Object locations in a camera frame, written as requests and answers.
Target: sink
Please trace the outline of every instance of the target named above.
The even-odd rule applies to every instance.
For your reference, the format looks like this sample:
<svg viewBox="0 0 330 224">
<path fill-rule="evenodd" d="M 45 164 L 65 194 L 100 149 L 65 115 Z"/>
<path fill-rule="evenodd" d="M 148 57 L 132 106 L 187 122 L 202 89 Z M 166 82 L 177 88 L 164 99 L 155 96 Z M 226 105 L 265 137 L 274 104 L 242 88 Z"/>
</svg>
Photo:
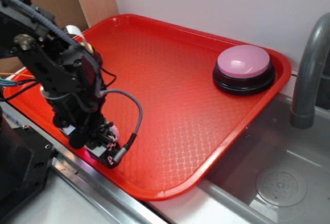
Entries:
<svg viewBox="0 0 330 224">
<path fill-rule="evenodd" d="M 205 179 L 266 217 L 261 223 L 329 223 L 330 113 L 316 108 L 313 127 L 299 130 L 290 106 L 278 94 Z"/>
</svg>

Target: plastic tray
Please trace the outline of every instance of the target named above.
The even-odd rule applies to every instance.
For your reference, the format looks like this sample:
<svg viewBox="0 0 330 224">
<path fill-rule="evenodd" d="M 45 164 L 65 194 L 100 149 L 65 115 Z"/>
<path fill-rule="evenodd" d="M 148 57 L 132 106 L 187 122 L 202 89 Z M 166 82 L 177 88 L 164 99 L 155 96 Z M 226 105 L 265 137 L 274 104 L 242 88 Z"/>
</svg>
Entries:
<svg viewBox="0 0 330 224">
<path fill-rule="evenodd" d="M 137 15 L 119 15 L 88 29 L 87 41 L 118 76 L 111 88 L 134 95 L 144 117 L 138 137 L 115 169 L 74 150 L 52 125 L 53 113 L 34 87 L 11 103 L 106 178 L 141 200 L 163 200 L 194 185 L 289 80 L 291 65 L 266 49 L 276 68 L 270 89 L 252 96 L 221 92 L 212 70 L 219 53 L 244 44 Z M 111 78 L 104 75 L 105 81 Z M 20 88 L 7 88 L 9 96 Z M 138 109 L 125 96 L 107 96 L 103 113 L 114 121 L 124 144 Z"/>
</svg>

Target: drain strainer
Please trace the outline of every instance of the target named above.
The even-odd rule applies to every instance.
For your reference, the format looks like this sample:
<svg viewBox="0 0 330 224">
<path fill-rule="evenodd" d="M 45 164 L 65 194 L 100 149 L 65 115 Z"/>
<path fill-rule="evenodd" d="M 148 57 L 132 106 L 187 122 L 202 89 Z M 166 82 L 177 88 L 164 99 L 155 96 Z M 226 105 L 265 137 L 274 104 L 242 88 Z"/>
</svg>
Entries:
<svg viewBox="0 0 330 224">
<path fill-rule="evenodd" d="M 307 184 L 303 177 L 285 166 L 273 166 L 261 171 L 256 187 L 266 202 L 281 207 L 296 205 L 307 193 Z"/>
</svg>

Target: small pink object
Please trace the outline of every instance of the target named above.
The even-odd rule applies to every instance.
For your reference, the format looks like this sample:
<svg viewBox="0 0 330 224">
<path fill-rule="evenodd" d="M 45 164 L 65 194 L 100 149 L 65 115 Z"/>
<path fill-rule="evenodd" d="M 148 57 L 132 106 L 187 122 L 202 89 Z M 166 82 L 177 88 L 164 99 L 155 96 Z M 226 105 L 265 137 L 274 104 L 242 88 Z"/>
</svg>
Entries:
<svg viewBox="0 0 330 224">
<path fill-rule="evenodd" d="M 236 79 L 249 79 L 264 73 L 270 63 L 268 53 L 254 45 L 237 45 L 218 57 L 220 72 Z"/>
<path fill-rule="evenodd" d="M 112 130 L 114 131 L 114 134 L 115 134 L 115 136 L 116 136 L 116 138 L 117 138 L 117 142 L 119 142 L 119 140 L 120 140 L 119 129 L 117 128 L 116 125 L 111 126 L 111 128 L 112 128 Z"/>
</svg>

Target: faucet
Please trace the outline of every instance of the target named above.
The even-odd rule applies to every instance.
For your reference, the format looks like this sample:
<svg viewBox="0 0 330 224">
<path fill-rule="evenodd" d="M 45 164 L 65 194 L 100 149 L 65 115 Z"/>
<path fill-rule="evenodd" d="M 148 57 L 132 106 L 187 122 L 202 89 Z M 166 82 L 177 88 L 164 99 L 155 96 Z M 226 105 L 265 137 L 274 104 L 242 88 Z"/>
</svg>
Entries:
<svg viewBox="0 0 330 224">
<path fill-rule="evenodd" d="M 299 67 L 290 123 L 299 129 L 313 125 L 315 105 L 330 109 L 330 13 L 314 26 Z"/>
</svg>

